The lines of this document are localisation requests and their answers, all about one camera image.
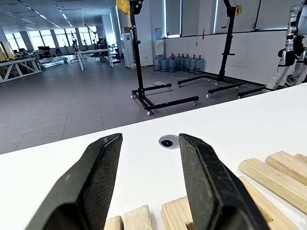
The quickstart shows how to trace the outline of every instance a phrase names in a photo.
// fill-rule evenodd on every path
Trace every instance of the desk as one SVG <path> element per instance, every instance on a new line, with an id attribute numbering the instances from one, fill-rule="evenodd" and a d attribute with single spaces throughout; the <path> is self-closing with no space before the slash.
<path id="1" fill-rule="evenodd" d="M 27 61 L 30 61 L 32 63 L 32 66 L 34 67 L 31 68 L 29 66 L 27 66 Z M 19 65 L 23 66 L 23 67 L 26 67 L 29 71 L 31 71 L 31 73 L 28 73 L 28 74 L 23 74 L 19 68 Z M 35 63 L 35 57 L 32 57 L 32 58 L 27 58 L 27 59 L 21 59 L 21 60 L 16 60 L 16 61 L 7 61 L 7 62 L 3 62 L 3 63 L 0 63 L 0 67 L 1 66 L 9 66 L 5 76 L 1 76 L 0 75 L 0 83 L 3 83 L 3 82 L 6 82 L 6 81 L 10 81 L 10 80 L 14 80 L 14 79 L 17 79 L 17 78 L 22 78 L 22 77 L 25 77 L 25 76 L 29 76 L 29 75 L 32 75 L 32 74 L 35 74 L 35 73 L 40 73 L 41 71 L 38 69 L 36 63 Z M 9 75 L 10 75 L 10 72 L 13 68 L 13 66 L 16 68 L 19 76 L 17 77 L 14 77 L 14 78 L 10 78 L 8 79 Z"/>
<path id="2" fill-rule="evenodd" d="M 0 155 L 0 229 L 24 229 L 56 180 L 90 143 L 122 133 L 108 218 L 148 204 L 154 229 L 164 230 L 161 205 L 185 196 L 186 190 L 180 150 L 162 148 L 158 143 L 160 137 L 187 133 L 201 138 L 240 176 L 238 165 L 249 158 L 263 161 L 280 150 L 292 155 L 307 154 L 306 97 L 307 87 L 294 86 Z M 305 214 L 249 181 L 295 225 L 307 229 Z"/>
<path id="3" fill-rule="evenodd" d="M 81 60 L 81 58 L 82 58 L 81 55 L 82 54 L 91 54 L 91 53 L 106 52 L 106 51 L 108 52 L 110 66 L 113 68 L 114 65 L 113 65 L 113 62 L 112 62 L 112 55 L 111 55 L 110 49 L 95 49 L 95 50 L 87 50 L 87 51 L 78 51 L 78 52 L 76 52 L 77 53 L 77 58 L 78 58 L 78 61 L 80 63 L 82 72 L 84 71 L 83 63 L 82 63 L 82 60 Z"/>

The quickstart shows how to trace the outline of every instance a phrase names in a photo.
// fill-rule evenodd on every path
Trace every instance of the metal stand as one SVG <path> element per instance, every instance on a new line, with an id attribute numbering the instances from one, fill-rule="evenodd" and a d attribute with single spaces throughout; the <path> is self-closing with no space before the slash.
<path id="1" fill-rule="evenodd" d="M 238 87 L 240 85 L 245 84 L 245 82 L 243 82 L 243 81 L 227 79 L 225 77 L 225 67 L 226 67 L 226 63 L 227 63 L 227 58 L 228 58 L 228 56 L 234 56 L 235 55 L 235 54 L 230 53 L 230 48 L 231 48 L 231 42 L 232 42 L 232 38 L 233 38 L 232 32 L 233 32 L 234 21 L 235 21 L 235 16 L 236 16 L 236 7 L 231 6 L 230 3 L 229 3 L 229 0 L 224 0 L 224 4 L 227 8 L 227 16 L 229 17 L 229 25 L 228 25 L 228 31 L 227 31 L 224 53 L 222 53 L 223 60 L 222 60 L 222 65 L 221 65 L 219 75 L 214 76 L 214 75 L 206 73 L 203 76 L 198 76 L 198 77 L 187 79 L 187 80 L 180 80 L 180 81 L 177 82 L 178 85 L 180 86 L 181 84 L 186 83 L 186 82 L 207 78 L 207 79 L 215 80 L 216 86 L 218 86 L 218 82 L 225 82 L 225 83 L 230 84 L 230 85 L 227 85 L 227 86 L 222 86 L 222 87 L 218 87 L 218 88 L 215 88 L 215 89 L 208 90 L 208 94 L 206 95 L 207 99 L 209 99 L 211 97 L 211 94 L 213 94 L 215 92 L 228 90 L 228 89 L 235 88 L 235 87 Z"/>
<path id="2" fill-rule="evenodd" d="M 243 92 L 238 92 L 238 99 L 241 99 L 242 97 L 248 95 L 248 94 L 252 94 L 255 92 L 259 92 L 265 89 L 265 86 L 261 86 L 259 88 L 253 89 L 253 90 L 247 90 L 247 91 L 243 91 Z"/>
<path id="3" fill-rule="evenodd" d="M 141 60 L 140 60 L 140 52 L 139 52 L 139 44 L 141 43 L 138 41 L 138 35 L 137 35 L 137 29 L 136 29 L 136 23 L 135 23 L 135 15 L 139 14 L 142 8 L 142 2 L 143 0 L 131 0 L 130 1 L 130 10 L 131 10 L 131 30 L 133 33 L 133 47 L 135 51 L 135 59 L 136 59 L 136 70 L 138 75 L 138 83 L 139 88 L 137 90 L 132 90 L 131 99 L 138 99 L 139 102 L 143 105 L 144 109 L 147 111 L 147 115 L 151 115 L 151 110 L 153 109 L 161 109 L 177 104 L 183 104 L 187 102 L 193 102 L 193 105 L 196 105 L 197 101 L 199 100 L 198 96 L 195 97 L 189 97 L 185 99 L 180 99 L 176 101 L 171 101 L 167 103 L 161 103 L 161 104 L 154 104 L 152 103 L 146 96 L 146 91 L 151 90 L 157 90 L 166 88 L 167 91 L 169 91 L 169 88 L 172 87 L 172 84 L 163 84 L 153 87 L 144 88 L 143 85 L 143 77 L 142 77 L 142 69 L 141 69 Z"/>

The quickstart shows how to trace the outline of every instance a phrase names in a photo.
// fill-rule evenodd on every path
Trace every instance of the wooden plank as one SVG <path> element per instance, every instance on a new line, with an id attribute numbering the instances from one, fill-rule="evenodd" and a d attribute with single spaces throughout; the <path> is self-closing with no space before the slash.
<path id="1" fill-rule="evenodd" d="M 124 214 L 125 230 L 153 230 L 148 205 Z"/>
<path id="2" fill-rule="evenodd" d="M 106 220 L 104 230 L 123 230 L 123 220 L 120 216 Z"/>
<path id="3" fill-rule="evenodd" d="M 302 162 L 307 163 L 307 157 L 304 156 L 304 155 L 302 155 L 302 154 L 299 154 L 299 153 L 298 153 L 298 154 L 296 154 L 294 157 L 297 158 L 297 159 L 299 159 L 299 160 L 302 161 Z"/>
<path id="4" fill-rule="evenodd" d="M 243 176 L 239 177 L 246 190 L 259 207 L 271 230 L 297 230 L 298 228 L 264 195 L 252 186 Z"/>
<path id="5" fill-rule="evenodd" d="M 162 219 L 166 230 L 192 230 L 192 214 L 187 197 L 162 205 Z"/>
<path id="6" fill-rule="evenodd" d="M 307 214 L 307 186 L 256 158 L 241 162 L 239 170 Z"/>
<path id="7" fill-rule="evenodd" d="M 265 162 L 300 183 L 307 185 L 307 164 L 290 154 L 280 151 L 268 156 Z"/>

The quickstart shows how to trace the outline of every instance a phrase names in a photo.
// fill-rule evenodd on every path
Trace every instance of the floor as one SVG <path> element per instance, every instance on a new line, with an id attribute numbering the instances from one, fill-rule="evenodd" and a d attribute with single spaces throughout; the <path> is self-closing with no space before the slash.
<path id="1" fill-rule="evenodd" d="M 177 79 L 193 74 L 142 68 L 145 87 L 157 81 L 173 84 L 170 92 L 149 92 L 154 103 L 200 96 L 196 106 L 176 105 L 147 116 L 139 102 L 130 98 L 131 90 L 137 88 L 136 70 L 126 69 L 124 64 L 112 69 L 91 58 L 83 64 L 85 72 L 73 62 L 0 84 L 0 154 L 236 100 L 236 89 L 206 99 L 207 90 L 215 87 L 212 81 L 177 87 Z M 246 87 L 256 86 L 246 84 L 240 90 Z"/>

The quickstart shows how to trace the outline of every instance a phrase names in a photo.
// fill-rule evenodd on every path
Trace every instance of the ceiling light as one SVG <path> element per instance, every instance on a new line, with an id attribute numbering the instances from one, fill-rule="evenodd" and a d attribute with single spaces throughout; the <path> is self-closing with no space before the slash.
<path id="1" fill-rule="evenodd" d="M 56 27 L 58 27 L 58 28 L 60 28 L 57 24 L 55 24 L 55 23 L 51 23 L 51 24 L 53 24 L 53 25 L 55 25 Z"/>
<path id="2" fill-rule="evenodd" d="M 16 17 L 15 17 L 12 13 L 10 13 L 10 12 L 4 11 L 4 10 L 2 10 L 2 9 L 0 9 L 0 12 L 6 14 L 6 15 L 8 15 L 8 16 L 12 16 L 12 17 L 16 18 Z"/>
<path id="3" fill-rule="evenodd" d="M 63 15 L 63 17 L 67 20 L 67 17 L 66 17 L 66 15 L 65 14 L 62 14 Z"/>
<path id="4" fill-rule="evenodd" d="M 25 19 L 25 18 L 20 18 L 20 20 L 23 20 L 26 23 L 35 24 L 34 22 L 32 22 L 32 21 L 30 21 L 28 19 Z"/>

